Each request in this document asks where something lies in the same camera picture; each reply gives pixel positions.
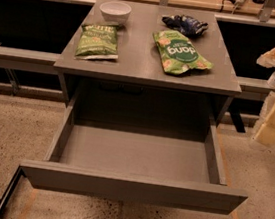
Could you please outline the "green rice chip bag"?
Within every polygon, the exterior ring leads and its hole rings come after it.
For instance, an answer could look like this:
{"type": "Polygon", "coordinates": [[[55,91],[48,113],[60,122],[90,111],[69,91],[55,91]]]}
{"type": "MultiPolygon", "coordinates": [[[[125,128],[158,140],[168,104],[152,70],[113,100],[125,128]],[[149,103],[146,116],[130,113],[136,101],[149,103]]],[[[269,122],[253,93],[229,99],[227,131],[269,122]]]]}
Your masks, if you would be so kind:
{"type": "Polygon", "coordinates": [[[155,32],[153,38],[165,73],[181,75],[191,69],[203,71],[213,68],[213,64],[202,57],[189,38],[181,32],[163,30],[155,32]]]}

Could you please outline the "dark blue chip bag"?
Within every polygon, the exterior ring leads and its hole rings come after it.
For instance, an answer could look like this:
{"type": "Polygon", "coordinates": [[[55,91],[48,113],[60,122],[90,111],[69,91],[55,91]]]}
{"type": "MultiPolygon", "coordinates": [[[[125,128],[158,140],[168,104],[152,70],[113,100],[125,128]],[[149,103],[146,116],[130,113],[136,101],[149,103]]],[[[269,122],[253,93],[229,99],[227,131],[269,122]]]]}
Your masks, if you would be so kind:
{"type": "Polygon", "coordinates": [[[175,31],[188,37],[201,36],[209,27],[205,22],[198,21],[189,15],[163,16],[162,22],[175,31]]]}

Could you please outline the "grey open top drawer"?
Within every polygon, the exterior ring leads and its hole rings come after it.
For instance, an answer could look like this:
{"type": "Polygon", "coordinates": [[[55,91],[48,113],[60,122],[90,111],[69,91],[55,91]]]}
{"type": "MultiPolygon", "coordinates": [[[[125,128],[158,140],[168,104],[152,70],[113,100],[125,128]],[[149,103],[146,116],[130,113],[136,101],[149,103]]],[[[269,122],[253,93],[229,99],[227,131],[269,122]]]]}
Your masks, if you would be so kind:
{"type": "Polygon", "coordinates": [[[228,214],[248,198],[226,182],[211,118],[70,104],[42,161],[21,168],[35,188],[228,214]]]}

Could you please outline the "green chip bag left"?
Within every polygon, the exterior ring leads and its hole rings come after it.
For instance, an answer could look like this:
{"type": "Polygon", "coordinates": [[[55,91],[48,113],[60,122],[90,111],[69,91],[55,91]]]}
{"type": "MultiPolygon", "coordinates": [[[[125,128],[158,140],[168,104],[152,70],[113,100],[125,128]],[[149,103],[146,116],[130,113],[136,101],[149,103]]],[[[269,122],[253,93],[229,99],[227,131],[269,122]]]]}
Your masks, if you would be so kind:
{"type": "Polygon", "coordinates": [[[118,58],[117,28],[112,25],[84,25],[75,57],[79,60],[115,60],[118,58]]]}

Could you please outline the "grey cabinet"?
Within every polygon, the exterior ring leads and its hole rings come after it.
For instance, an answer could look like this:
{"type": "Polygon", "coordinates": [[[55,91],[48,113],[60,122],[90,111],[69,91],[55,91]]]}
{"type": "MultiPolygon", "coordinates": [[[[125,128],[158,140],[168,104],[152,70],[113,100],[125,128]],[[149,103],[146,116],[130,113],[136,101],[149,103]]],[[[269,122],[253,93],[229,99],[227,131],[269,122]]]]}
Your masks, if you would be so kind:
{"type": "Polygon", "coordinates": [[[72,75],[114,80],[116,82],[147,85],[169,89],[200,91],[214,96],[214,116],[219,121],[231,100],[241,92],[237,76],[225,43],[212,12],[131,2],[130,17],[118,32],[118,59],[115,61],[87,61],[74,57],[80,31],[67,44],[54,68],[59,73],[65,98],[72,96],[72,75]],[[206,70],[191,70],[178,76],[163,71],[158,48],[152,34],[166,29],[164,15],[190,15],[207,22],[209,29],[194,39],[195,49],[213,64],[206,70]]]}

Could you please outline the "white bowl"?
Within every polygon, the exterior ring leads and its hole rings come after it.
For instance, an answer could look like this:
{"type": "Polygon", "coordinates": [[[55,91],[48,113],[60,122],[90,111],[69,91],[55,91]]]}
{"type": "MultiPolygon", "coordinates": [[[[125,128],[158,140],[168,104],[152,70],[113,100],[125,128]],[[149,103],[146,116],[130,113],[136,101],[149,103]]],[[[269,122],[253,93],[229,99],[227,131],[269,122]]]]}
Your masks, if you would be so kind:
{"type": "Polygon", "coordinates": [[[132,8],[126,3],[109,1],[102,3],[99,10],[105,21],[113,21],[122,25],[128,20],[132,8]]]}

